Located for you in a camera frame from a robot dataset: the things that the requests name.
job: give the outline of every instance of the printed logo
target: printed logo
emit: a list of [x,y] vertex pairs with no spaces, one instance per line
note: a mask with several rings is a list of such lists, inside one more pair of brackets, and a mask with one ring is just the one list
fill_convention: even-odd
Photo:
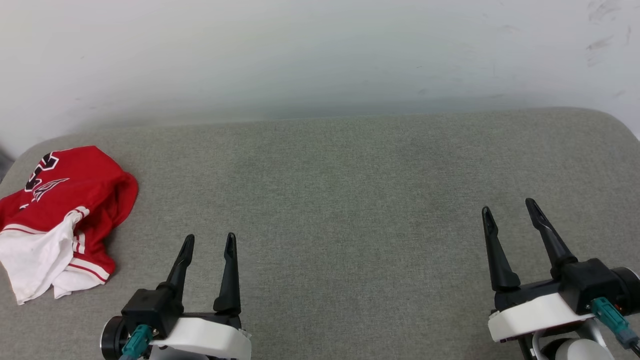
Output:
[[49,190],[53,189],[57,184],[60,183],[64,183],[65,181],[69,180],[69,178],[66,179],[58,179],[58,180],[53,180],[53,181],[49,181],[48,183],[39,186],[36,190],[33,191],[33,200],[31,200],[32,202],[35,200],[36,202],[40,201],[40,199],[42,198],[42,196],[48,192]]

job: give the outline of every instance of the gray cushion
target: gray cushion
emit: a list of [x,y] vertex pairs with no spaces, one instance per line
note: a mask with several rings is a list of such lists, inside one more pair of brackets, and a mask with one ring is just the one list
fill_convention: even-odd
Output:
[[[0,272],[8,359],[99,359],[104,323],[165,279],[189,233],[188,311],[211,310],[236,233],[254,359],[519,359],[517,343],[494,343],[486,326],[484,205],[523,282],[550,277],[526,197],[579,259],[640,270],[640,143],[596,111],[96,131],[30,149],[0,195],[19,190],[43,154],[89,144],[140,183],[106,240],[117,271],[105,286],[23,306]],[[617,359],[634,358],[606,339]]]
[[13,162],[7,159],[0,152],[0,183],[2,183],[2,179],[4,179],[4,175],[6,174],[7,171],[9,171],[9,168],[11,167],[12,164]]

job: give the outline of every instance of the jersey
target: jersey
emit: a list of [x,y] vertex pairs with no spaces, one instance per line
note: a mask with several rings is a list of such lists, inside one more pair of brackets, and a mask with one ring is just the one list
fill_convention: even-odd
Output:
[[59,298],[104,284],[103,239],[131,212],[135,178],[95,146],[46,154],[25,187],[0,200],[0,262],[19,304],[51,285]]

